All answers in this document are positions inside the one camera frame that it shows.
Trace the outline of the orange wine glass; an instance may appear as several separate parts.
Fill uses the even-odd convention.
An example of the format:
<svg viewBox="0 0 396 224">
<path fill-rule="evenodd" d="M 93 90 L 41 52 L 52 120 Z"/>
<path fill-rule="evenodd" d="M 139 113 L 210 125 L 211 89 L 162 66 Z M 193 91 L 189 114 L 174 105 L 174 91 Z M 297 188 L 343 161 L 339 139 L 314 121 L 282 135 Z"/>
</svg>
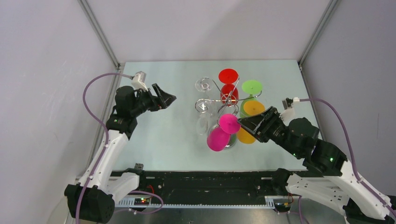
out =
<svg viewBox="0 0 396 224">
<path fill-rule="evenodd" d="M 259 101 L 249 100 L 243 104 L 242 110 L 240 112 L 240 118 L 258 115 L 265 110 L 265 106 Z M 236 137 L 243 144 L 252 144 L 256 141 L 256 139 L 242 127 L 237 132 Z"/>
</svg>

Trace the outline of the chrome wine glass rack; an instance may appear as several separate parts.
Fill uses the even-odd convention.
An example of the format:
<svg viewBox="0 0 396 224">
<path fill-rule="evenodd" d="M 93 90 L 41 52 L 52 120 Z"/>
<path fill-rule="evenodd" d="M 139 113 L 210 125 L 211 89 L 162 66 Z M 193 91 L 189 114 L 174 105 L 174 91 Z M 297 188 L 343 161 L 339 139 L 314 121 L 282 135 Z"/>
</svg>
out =
<svg viewBox="0 0 396 224">
<path fill-rule="evenodd" d="M 237 124 L 237 116 L 246 117 L 249 114 L 244 109 L 246 102 L 256 100 L 262 94 L 262 84 L 256 80 L 247 80 L 242 84 L 242 90 L 249 96 L 239 98 L 237 84 L 239 78 L 232 78 L 234 83 L 225 84 L 222 88 L 216 82 L 203 77 L 195 83 L 198 91 L 207 93 L 216 87 L 220 92 L 219 99 L 198 99 L 195 109 L 200 113 L 196 123 L 198 134 L 207 134 L 206 143 L 208 147 L 220 152 L 229 149 L 237 142 L 237 133 L 241 127 Z"/>
</svg>

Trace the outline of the green wine glass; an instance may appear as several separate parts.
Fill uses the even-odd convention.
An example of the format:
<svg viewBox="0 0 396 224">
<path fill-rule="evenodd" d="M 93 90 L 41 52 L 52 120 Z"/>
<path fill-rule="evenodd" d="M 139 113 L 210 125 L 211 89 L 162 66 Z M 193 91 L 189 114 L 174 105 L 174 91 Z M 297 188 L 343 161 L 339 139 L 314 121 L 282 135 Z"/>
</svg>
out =
<svg viewBox="0 0 396 224">
<path fill-rule="evenodd" d="M 247 93 L 249 96 L 246 99 L 242 100 L 240 105 L 239 117 L 243 118 L 248 115 L 246 110 L 244 109 L 245 103 L 249 101 L 256 101 L 257 97 L 262 94 L 262 83 L 257 80 L 247 80 L 242 84 L 242 90 Z"/>
</svg>

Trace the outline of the red wine glass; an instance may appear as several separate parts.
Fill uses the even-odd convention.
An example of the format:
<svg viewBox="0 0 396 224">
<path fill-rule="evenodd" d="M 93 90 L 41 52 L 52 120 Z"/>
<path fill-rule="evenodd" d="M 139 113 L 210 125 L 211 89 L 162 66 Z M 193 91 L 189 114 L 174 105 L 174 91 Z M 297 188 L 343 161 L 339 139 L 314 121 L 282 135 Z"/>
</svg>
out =
<svg viewBox="0 0 396 224">
<path fill-rule="evenodd" d="M 219 73 L 219 81 L 224 84 L 220 90 L 220 99 L 223 104 L 226 103 L 226 99 L 229 96 L 231 96 L 229 98 L 230 105 L 235 105 L 238 103 L 239 92 L 235 86 L 238 79 L 239 79 L 239 74 L 237 73 L 236 70 L 231 68 L 223 69 Z"/>
</svg>

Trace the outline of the clear wine glass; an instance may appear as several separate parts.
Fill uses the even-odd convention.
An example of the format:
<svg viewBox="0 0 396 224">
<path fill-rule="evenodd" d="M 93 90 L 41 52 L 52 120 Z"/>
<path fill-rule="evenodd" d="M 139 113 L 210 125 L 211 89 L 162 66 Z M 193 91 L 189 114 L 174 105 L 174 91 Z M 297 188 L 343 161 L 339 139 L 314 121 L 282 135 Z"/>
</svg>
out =
<svg viewBox="0 0 396 224">
<path fill-rule="evenodd" d="M 195 83 L 195 88 L 197 89 L 197 91 L 201 92 L 200 97 L 196 101 L 197 105 L 210 103 L 210 93 L 214 86 L 214 81 L 209 77 L 200 78 Z"/>
</svg>

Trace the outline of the pink wine glass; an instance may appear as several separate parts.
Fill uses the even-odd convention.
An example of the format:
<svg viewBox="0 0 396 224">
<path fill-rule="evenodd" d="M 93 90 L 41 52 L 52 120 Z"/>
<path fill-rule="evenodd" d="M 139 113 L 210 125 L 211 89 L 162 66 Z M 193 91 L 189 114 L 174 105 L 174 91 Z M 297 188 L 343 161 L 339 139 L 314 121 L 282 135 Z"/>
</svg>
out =
<svg viewBox="0 0 396 224">
<path fill-rule="evenodd" d="M 236 134 L 241 128 L 238 118 L 233 114 L 220 116 L 218 125 L 208 135 L 206 143 L 215 152 L 222 151 L 228 145 L 231 135 Z"/>
</svg>

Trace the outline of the clear champagne flute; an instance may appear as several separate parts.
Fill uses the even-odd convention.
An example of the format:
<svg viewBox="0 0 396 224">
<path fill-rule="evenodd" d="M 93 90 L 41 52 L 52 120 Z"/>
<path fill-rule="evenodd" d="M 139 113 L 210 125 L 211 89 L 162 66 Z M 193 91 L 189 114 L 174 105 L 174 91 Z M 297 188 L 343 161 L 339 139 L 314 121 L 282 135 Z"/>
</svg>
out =
<svg viewBox="0 0 396 224">
<path fill-rule="evenodd" d="M 204 135 L 207 133 L 215 115 L 215 109 L 215 104 L 210 101 L 200 102 L 197 104 L 196 110 L 199 113 L 199 118 L 196 122 L 197 134 Z"/>
</svg>

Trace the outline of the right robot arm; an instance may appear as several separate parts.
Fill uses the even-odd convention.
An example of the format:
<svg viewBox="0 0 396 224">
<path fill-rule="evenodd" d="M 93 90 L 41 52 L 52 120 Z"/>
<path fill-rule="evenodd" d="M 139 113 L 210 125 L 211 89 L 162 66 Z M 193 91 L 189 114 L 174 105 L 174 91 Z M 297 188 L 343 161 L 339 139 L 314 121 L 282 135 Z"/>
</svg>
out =
<svg viewBox="0 0 396 224">
<path fill-rule="evenodd" d="M 271 180 L 277 195 L 291 193 L 309 198 L 340 213 L 348 224 L 395 223 L 396 198 L 375 190 L 354 173 L 352 162 L 334 144 L 318 137 L 319 129 L 306 118 L 286 125 L 276 108 L 261 114 L 239 118 L 241 128 L 257 141 L 273 141 L 303 161 L 307 170 L 330 181 L 324 187 L 305 180 L 297 173 L 279 168 Z"/>
</svg>

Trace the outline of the right circuit board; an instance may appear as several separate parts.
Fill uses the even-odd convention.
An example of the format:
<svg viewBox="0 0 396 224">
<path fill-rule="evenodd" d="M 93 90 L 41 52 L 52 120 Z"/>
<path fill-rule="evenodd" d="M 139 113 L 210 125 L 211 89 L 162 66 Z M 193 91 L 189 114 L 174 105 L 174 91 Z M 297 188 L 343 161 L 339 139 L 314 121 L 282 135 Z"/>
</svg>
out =
<svg viewBox="0 0 396 224">
<path fill-rule="evenodd" d="M 289 213 L 291 209 L 290 203 L 275 203 L 274 211 L 279 215 L 281 213 Z"/>
</svg>

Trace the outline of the circuit board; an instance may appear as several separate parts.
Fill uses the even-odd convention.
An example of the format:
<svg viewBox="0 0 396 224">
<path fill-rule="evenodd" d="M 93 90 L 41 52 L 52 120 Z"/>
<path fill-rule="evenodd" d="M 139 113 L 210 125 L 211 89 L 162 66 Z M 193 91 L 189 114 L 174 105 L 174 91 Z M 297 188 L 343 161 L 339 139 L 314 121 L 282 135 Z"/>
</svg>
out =
<svg viewBox="0 0 396 224">
<path fill-rule="evenodd" d="M 150 198 L 135 198 L 134 199 L 134 206 L 145 206 L 145 205 L 150 205 Z"/>
<path fill-rule="evenodd" d="M 274 211 L 279 215 L 281 213 L 289 213 L 291 209 L 290 203 L 275 203 Z"/>
</svg>

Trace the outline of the left circuit board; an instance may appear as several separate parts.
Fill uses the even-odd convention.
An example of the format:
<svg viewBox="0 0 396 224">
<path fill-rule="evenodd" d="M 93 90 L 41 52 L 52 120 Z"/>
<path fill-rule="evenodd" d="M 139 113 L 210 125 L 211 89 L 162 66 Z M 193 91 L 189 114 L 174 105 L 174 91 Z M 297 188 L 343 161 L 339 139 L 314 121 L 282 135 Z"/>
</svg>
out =
<svg viewBox="0 0 396 224">
<path fill-rule="evenodd" d="M 150 205 L 150 198 L 135 198 L 134 199 L 134 206 L 145 206 L 145 205 Z"/>
</svg>

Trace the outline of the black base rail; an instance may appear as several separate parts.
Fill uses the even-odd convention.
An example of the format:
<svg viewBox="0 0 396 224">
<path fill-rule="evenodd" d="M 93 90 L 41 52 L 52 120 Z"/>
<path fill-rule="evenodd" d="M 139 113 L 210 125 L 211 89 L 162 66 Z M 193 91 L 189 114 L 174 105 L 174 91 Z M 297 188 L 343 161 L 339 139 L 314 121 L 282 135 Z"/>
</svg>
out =
<svg viewBox="0 0 396 224">
<path fill-rule="evenodd" d="M 113 171 L 111 177 L 137 174 L 138 190 L 154 193 L 165 205 L 266 205 L 267 196 L 287 196 L 292 172 L 276 171 Z"/>
</svg>

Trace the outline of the left aluminium frame post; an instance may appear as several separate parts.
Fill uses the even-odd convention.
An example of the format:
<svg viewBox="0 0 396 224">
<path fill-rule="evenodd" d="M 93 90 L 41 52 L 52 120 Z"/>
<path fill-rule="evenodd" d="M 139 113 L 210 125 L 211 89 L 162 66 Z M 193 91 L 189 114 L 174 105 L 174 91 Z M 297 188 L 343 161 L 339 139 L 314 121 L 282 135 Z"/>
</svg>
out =
<svg viewBox="0 0 396 224">
<path fill-rule="evenodd" d="M 94 33 L 96 34 L 99 42 L 101 43 L 104 51 L 106 52 L 107 56 L 109 57 L 111 63 L 113 64 L 114 68 L 118 70 L 120 68 L 120 62 L 117 59 L 110 42 L 108 41 L 105 32 L 103 31 L 97 17 L 95 16 L 94 11 L 92 10 L 89 2 L 87 0 L 77 0 L 80 7 L 82 8 L 88 22 L 90 23 Z"/>
</svg>

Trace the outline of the aluminium frame post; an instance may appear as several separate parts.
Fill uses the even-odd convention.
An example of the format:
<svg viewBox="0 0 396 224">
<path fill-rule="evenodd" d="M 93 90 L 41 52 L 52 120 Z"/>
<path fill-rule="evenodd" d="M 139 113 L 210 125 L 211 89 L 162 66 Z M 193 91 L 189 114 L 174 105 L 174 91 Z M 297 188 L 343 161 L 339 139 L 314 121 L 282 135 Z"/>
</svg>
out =
<svg viewBox="0 0 396 224">
<path fill-rule="evenodd" d="M 302 70 L 304 63 L 309 56 L 310 52 L 313 50 L 315 44 L 318 42 L 320 36 L 324 32 L 327 24 L 330 22 L 332 16 L 334 15 L 335 11 L 337 10 L 337 7 L 341 3 L 341 0 L 331 0 L 329 1 L 328 5 L 326 6 L 322 16 L 319 19 L 319 22 L 314 29 L 313 34 L 311 35 L 308 43 L 306 44 L 299 60 L 298 60 L 298 65 L 300 67 L 300 70 Z"/>
<path fill-rule="evenodd" d="M 111 63 L 113 64 L 114 68 L 118 70 L 120 68 L 120 62 L 117 59 L 110 42 L 108 41 L 105 32 L 103 31 L 97 17 L 95 16 L 94 11 L 92 10 L 89 2 L 87 0 L 77 0 L 80 7 L 82 8 L 88 22 L 90 23 L 94 33 L 96 34 L 99 42 L 101 43 L 104 51 L 106 52 L 107 56 L 109 57 Z"/>
</svg>

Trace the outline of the right aluminium frame post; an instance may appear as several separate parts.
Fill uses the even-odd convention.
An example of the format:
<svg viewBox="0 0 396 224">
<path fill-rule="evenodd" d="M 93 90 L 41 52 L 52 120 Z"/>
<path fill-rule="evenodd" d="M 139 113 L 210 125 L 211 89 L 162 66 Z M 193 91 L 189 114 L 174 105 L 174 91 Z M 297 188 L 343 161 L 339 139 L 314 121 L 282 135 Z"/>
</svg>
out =
<svg viewBox="0 0 396 224">
<path fill-rule="evenodd" d="M 322 16 L 319 19 L 319 22 L 314 29 L 313 34 L 311 35 L 308 43 L 306 44 L 299 60 L 298 60 L 298 65 L 300 67 L 300 70 L 302 70 L 304 63 L 309 56 L 310 52 L 313 50 L 315 44 L 318 42 L 320 36 L 324 32 L 327 24 L 330 22 L 332 16 L 334 15 L 335 11 L 337 10 L 337 7 L 341 3 L 341 0 L 331 0 L 329 1 L 328 5 L 326 6 Z"/>
</svg>

